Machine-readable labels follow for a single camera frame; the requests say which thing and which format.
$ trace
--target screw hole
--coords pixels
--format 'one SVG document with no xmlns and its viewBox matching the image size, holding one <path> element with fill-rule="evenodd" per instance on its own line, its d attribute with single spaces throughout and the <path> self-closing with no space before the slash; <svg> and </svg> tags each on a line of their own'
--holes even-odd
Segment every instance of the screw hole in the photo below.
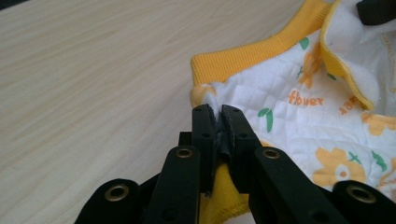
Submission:
<svg viewBox="0 0 396 224">
<path fill-rule="evenodd" d="M 262 155 L 269 159 L 278 159 L 280 157 L 279 152 L 272 149 L 265 149 Z"/>
<path fill-rule="evenodd" d="M 182 148 L 176 152 L 176 155 L 179 158 L 188 158 L 188 157 L 192 156 L 192 151 L 188 148 Z"/>
<path fill-rule="evenodd" d="M 328 221 L 330 221 L 329 216 L 322 211 L 313 211 L 310 216 L 316 221 L 316 222 L 320 222 L 320 223 L 326 223 Z"/>
<path fill-rule="evenodd" d="M 105 193 L 106 200 L 117 202 L 124 199 L 129 194 L 129 188 L 124 184 L 114 185 Z"/>
<path fill-rule="evenodd" d="M 375 203 L 376 198 L 370 191 L 358 187 L 358 186 L 348 186 L 346 192 L 352 196 L 352 198 L 362 202 L 362 203 Z"/>
<path fill-rule="evenodd" d="M 246 138 L 246 137 L 248 137 L 248 135 L 247 135 L 247 134 L 245 134 L 245 133 L 240 133 L 240 134 L 238 134 L 238 137 L 241 137 L 241 138 Z"/>
<path fill-rule="evenodd" d="M 171 222 L 177 219 L 178 212 L 175 208 L 166 208 L 162 212 L 164 221 Z"/>
</svg>

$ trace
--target orange letter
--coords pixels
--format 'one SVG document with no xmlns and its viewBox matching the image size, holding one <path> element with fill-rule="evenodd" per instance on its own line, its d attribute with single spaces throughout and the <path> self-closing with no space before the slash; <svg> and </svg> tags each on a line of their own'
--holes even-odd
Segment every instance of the orange letter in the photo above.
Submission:
<svg viewBox="0 0 396 224">
<path fill-rule="evenodd" d="M 349 102 L 350 103 L 352 103 L 353 105 L 356 103 L 356 100 L 357 100 L 358 98 L 356 98 L 356 96 L 351 96 L 350 98 L 349 98 Z"/>
<path fill-rule="evenodd" d="M 351 110 L 352 109 L 353 104 L 350 102 L 345 102 L 344 103 L 344 107 L 346 107 L 347 110 Z"/>
<path fill-rule="evenodd" d="M 289 104 L 291 104 L 291 102 L 293 102 L 293 100 L 296 98 L 295 96 L 294 96 L 294 93 L 295 93 L 296 91 L 292 91 L 291 92 L 291 94 L 289 95 Z"/>
<path fill-rule="evenodd" d="M 315 100 L 315 99 L 310 99 L 310 100 L 309 100 L 309 104 L 311 104 L 311 105 L 317 105 L 317 100 Z"/>
<path fill-rule="evenodd" d="M 323 105 L 323 98 L 318 98 L 318 102 L 320 105 Z"/>
<path fill-rule="evenodd" d="M 294 104 L 300 105 L 303 99 L 301 99 L 299 92 L 297 91 L 297 100 Z"/>
<path fill-rule="evenodd" d="M 339 110 L 341 112 L 341 115 L 345 115 L 347 113 L 347 111 L 343 107 L 340 107 Z"/>
</svg>

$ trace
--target baby garment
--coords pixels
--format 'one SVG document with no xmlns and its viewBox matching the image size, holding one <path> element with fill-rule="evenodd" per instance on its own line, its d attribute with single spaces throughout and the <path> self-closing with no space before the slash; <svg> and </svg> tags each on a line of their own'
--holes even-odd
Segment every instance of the baby garment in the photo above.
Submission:
<svg viewBox="0 0 396 224">
<path fill-rule="evenodd" d="M 241 109 L 316 185 L 357 180 L 396 202 L 396 20 L 363 26 L 357 2 L 306 0 L 269 39 L 194 56 L 191 104 Z M 201 223 L 245 213 L 247 198 L 219 161 Z"/>
</svg>

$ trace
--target orange flower print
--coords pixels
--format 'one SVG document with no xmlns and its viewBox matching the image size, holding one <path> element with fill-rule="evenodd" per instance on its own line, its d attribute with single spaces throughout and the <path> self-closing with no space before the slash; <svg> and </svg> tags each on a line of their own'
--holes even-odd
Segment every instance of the orange flower print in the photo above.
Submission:
<svg viewBox="0 0 396 224">
<path fill-rule="evenodd" d="M 326 187 L 342 180 L 365 182 L 364 169 L 357 162 L 349 161 L 344 150 L 334 148 L 328 151 L 319 147 L 316 155 L 323 168 L 314 172 L 312 178 L 315 184 Z"/>
<path fill-rule="evenodd" d="M 315 44 L 311 52 L 307 52 L 304 57 L 303 76 L 299 83 L 305 84 L 308 89 L 312 87 L 312 76 L 319 70 L 321 63 L 320 44 Z"/>
<path fill-rule="evenodd" d="M 385 128 L 396 131 L 396 117 L 386 117 L 382 115 L 361 114 L 361 121 L 369 125 L 371 135 L 379 136 Z"/>
<path fill-rule="evenodd" d="M 381 179 L 379 180 L 379 187 L 382 188 L 386 186 L 387 184 L 396 184 L 396 158 L 392 158 L 390 160 L 390 172 L 383 175 Z"/>
</svg>

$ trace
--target wooden table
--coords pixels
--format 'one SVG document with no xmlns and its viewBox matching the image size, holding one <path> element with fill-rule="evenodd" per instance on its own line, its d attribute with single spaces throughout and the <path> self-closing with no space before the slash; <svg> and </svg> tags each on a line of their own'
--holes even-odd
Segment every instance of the wooden table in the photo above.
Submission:
<svg viewBox="0 0 396 224">
<path fill-rule="evenodd" d="M 191 130 L 192 55 L 278 32 L 302 1 L 32 0 L 0 11 L 0 223 L 73 223 Z M 240 217 L 230 223 L 239 223 Z"/>
</svg>

